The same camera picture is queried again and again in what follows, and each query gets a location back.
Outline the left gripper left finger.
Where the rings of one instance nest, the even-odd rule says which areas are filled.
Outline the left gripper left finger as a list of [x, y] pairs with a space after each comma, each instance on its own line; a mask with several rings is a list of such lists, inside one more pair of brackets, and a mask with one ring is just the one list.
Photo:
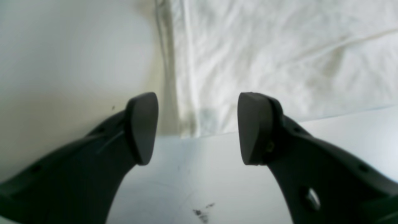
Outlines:
[[104, 224], [125, 175], [152, 157], [158, 99], [148, 92], [88, 135], [1, 184], [1, 216], [20, 224]]

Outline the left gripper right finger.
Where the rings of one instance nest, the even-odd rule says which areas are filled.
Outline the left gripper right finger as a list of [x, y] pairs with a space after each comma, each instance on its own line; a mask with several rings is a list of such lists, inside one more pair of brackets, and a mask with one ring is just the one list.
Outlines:
[[272, 97], [242, 92], [238, 132], [245, 165], [265, 165], [295, 224], [396, 224], [397, 182], [284, 115]]

